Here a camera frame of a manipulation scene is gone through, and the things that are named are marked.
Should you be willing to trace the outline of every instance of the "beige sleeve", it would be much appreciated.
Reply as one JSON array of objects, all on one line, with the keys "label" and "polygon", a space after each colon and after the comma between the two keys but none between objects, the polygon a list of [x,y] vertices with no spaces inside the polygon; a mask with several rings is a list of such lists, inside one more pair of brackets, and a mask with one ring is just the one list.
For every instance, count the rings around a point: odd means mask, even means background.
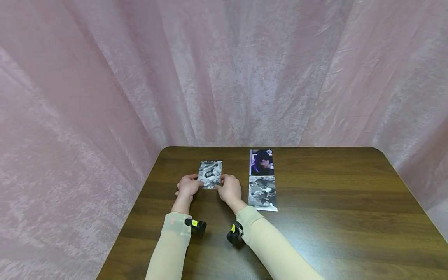
[{"label": "beige sleeve", "polygon": [[177,280],[182,277],[191,227],[184,224],[189,215],[171,212],[165,216],[162,234],[149,261],[145,280]]},{"label": "beige sleeve", "polygon": [[237,213],[243,240],[254,251],[274,280],[323,280],[289,241],[252,206]]}]

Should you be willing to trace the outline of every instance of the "dark brown tabletop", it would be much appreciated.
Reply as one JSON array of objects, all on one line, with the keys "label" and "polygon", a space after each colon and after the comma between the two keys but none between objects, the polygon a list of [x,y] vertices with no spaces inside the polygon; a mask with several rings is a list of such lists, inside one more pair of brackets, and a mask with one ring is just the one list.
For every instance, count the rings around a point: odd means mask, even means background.
[{"label": "dark brown tabletop", "polygon": [[[273,148],[278,212],[261,213],[326,279],[448,279],[448,244],[384,155],[368,147]],[[223,160],[248,199],[248,147],[169,147],[160,153],[98,279],[144,279],[176,183],[201,160]],[[199,190],[182,279],[271,279],[247,246],[226,240],[235,216]]]}]

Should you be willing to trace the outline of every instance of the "pink fabric backdrop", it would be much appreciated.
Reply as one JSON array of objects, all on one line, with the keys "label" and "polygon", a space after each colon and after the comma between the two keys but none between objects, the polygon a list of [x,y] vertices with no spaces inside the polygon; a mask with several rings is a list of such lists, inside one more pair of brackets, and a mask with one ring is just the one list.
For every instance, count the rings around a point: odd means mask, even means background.
[{"label": "pink fabric backdrop", "polygon": [[448,238],[446,0],[3,0],[0,271],[91,279],[166,146],[374,146]]}]

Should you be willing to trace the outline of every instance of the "left hand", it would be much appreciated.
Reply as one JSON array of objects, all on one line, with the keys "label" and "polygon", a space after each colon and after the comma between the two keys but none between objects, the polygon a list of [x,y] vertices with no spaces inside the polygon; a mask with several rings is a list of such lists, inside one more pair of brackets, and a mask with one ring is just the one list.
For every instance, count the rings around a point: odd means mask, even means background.
[{"label": "left hand", "polygon": [[197,174],[183,176],[177,184],[178,191],[175,195],[178,197],[189,197],[190,201],[192,201],[193,195],[198,191],[199,187],[204,185],[204,182],[195,180],[197,177]]}]

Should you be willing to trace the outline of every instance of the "black and white photo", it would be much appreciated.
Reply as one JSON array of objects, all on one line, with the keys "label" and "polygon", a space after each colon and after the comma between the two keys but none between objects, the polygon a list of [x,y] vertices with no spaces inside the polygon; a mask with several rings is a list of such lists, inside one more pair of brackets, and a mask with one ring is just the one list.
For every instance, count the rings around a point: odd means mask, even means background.
[{"label": "black and white photo", "polygon": [[271,149],[250,150],[249,175],[274,176]]},{"label": "black and white photo", "polygon": [[273,176],[249,176],[249,205],[257,210],[278,211],[276,182]]},{"label": "black and white photo", "polygon": [[223,170],[222,160],[204,160],[199,167],[198,181],[203,181],[203,189],[213,189],[215,185],[221,184],[221,173]]}]

